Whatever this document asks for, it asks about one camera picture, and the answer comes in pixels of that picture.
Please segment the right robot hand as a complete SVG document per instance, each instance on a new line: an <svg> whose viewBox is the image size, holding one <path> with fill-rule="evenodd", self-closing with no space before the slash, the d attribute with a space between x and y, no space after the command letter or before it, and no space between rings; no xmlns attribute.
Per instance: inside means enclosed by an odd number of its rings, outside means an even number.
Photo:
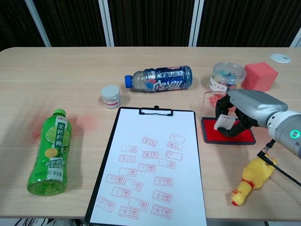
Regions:
<svg viewBox="0 0 301 226"><path fill-rule="evenodd" d="M235 137L251 127L268 127L268 120L278 112L285 112L288 105L275 97L257 90L231 89L216 102L215 116L228 115L235 107L239 122L230 129L219 126L217 130L226 137Z"/></svg>

